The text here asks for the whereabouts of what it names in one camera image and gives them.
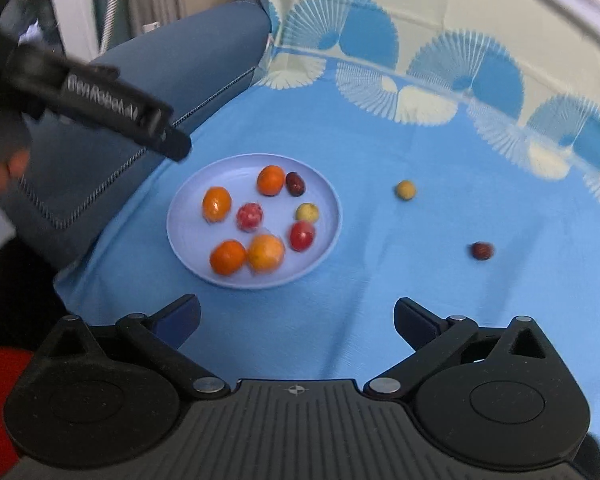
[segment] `cable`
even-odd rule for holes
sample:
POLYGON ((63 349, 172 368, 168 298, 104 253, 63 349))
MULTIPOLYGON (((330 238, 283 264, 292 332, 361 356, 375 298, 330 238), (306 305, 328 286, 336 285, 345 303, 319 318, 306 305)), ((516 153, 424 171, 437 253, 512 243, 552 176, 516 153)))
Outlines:
POLYGON ((107 12, 104 17, 104 27, 102 28, 102 41, 100 42, 100 54, 104 54, 109 49, 109 43, 113 36, 113 24, 116 19, 116 9, 118 0, 107 0, 107 12))

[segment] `metal screw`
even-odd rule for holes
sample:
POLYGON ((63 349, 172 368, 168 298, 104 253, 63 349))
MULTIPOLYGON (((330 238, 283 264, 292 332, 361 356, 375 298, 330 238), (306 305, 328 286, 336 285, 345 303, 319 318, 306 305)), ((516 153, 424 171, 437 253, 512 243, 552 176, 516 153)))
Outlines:
POLYGON ((376 394, 394 394, 400 389, 400 381, 391 377, 378 377, 369 383, 376 394))
POLYGON ((224 388, 224 381, 217 377, 200 377, 193 381, 193 387, 201 394, 216 394, 224 388))

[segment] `fan pattern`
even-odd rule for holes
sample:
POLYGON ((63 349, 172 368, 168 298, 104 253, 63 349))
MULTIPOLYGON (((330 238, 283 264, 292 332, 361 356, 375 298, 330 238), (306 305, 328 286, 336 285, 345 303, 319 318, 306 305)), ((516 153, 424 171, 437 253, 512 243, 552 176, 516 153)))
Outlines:
POLYGON ((270 3, 269 15, 274 33, 282 28, 276 49, 313 50, 317 57, 279 52, 259 84, 311 85, 335 57, 338 92, 361 110, 395 123, 436 126, 464 103, 476 132, 496 152, 545 180, 564 179, 577 163, 600 202, 600 107, 581 96, 555 95, 520 124, 522 71, 495 38, 442 32, 400 74, 397 29, 373 0, 299 0, 286 16, 270 3))

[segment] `black gripper base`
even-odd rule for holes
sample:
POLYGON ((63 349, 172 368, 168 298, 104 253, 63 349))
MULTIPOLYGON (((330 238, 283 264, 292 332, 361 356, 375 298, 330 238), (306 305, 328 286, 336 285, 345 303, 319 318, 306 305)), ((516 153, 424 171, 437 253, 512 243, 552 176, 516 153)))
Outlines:
MULTIPOLYGON (((562 463, 517 479, 582 480, 562 463)), ((126 463, 62 470, 30 458, 4 480, 507 480, 424 439, 403 406, 371 400, 349 380, 243 381, 194 403, 178 429, 126 463)))

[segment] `tablecloth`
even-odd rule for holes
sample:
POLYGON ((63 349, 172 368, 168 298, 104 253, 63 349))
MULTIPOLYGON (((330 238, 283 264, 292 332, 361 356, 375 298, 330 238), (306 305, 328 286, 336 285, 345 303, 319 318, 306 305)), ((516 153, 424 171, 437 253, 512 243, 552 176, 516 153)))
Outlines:
POLYGON ((324 69, 311 85, 278 91, 265 78, 200 126, 189 158, 161 165, 90 257, 59 277, 67 307, 109 324, 193 292, 202 323, 182 351, 230 383, 344 377, 360 385, 411 352, 392 324, 402 296, 487 326, 526 314, 580 383, 600 437, 600 203, 582 171, 546 180, 512 164, 476 133, 470 104, 435 126, 379 118, 343 98, 341 61, 315 62, 324 69), (166 213, 196 170, 249 152, 318 169, 340 197, 343 229, 304 278, 227 290, 174 256, 166 213), (394 196, 405 178, 418 188, 408 203, 394 196), (477 240, 494 244, 492 260, 468 256, 477 240))

